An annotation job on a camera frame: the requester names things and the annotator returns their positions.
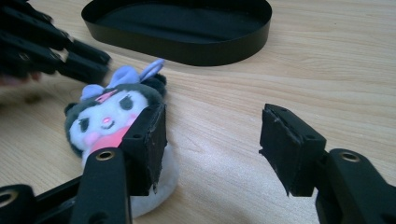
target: toy eye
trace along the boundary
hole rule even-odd
[[[87,132],[88,125],[90,125],[90,119],[81,119],[79,121],[79,128],[81,129],[82,133]]]
[[[122,100],[120,100],[120,106],[124,110],[130,110],[134,106],[134,102],[131,99],[130,95],[125,96]]]

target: purple ear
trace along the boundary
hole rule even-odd
[[[140,74],[140,82],[148,79],[149,77],[154,77],[163,68],[165,60],[158,59],[154,63],[149,64],[145,70]]]
[[[102,94],[102,92],[105,90],[105,88],[96,85],[96,84],[92,84],[92,85],[88,85],[86,87],[84,87],[84,89],[82,89],[82,94],[81,97],[79,98],[80,101],[86,100],[88,98],[91,98],[93,96],[97,96]]]
[[[120,84],[140,83],[150,77],[154,77],[163,68],[163,63],[164,59],[156,60],[155,62],[149,64],[140,75],[136,72],[136,70],[134,70],[132,66],[124,65],[117,69],[117,71],[113,74],[113,78],[111,78],[106,89],[115,88]],[[82,90],[82,95],[79,99],[80,101],[83,101],[93,96],[101,95],[104,90],[105,88],[96,84],[88,85]]]
[[[106,87],[107,89],[114,88],[120,84],[132,84],[139,83],[140,78],[139,74],[137,74],[136,70],[132,66],[122,66],[113,74],[113,78],[111,78],[110,83]]]

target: kuromi plush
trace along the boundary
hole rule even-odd
[[[166,94],[166,78],[158,72],[163,60],[150,64],[141,74],[132,66],[123,66],[107,87],[86,86],[79,103],[65,110],[65,131],[71,148],[82,157],[82,165],[95,150],[118,147],[122,137],[144,108],[160,104]],[[146,214],[167,199],[177,186],[178,166],[172,148],[163,153],[157,193],[131,197],[133,217]]]

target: black tray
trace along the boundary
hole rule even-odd
[[[265,0],[93,0],[82,18],[98,41],[195,66],[236,63],[265,44]]]

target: table surface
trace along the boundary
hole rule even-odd
[[[80,17],[88,0],[30,3],[109,53],[111,71],[156,59],[94,40]],[[288,197],[258,153],[265,104],[291,110],[326,137],[326,150],[356,151],[396,185],[396,2],[270,4],[268,41],[252,57],[214,67],[166,62],[167,133],[180,179],[165,203],[135,223],[318,223],[316,192]],[[0,89],[0,186],[28,184],[39,194],[81,175],[64,108],[84,86],[55,75]]]

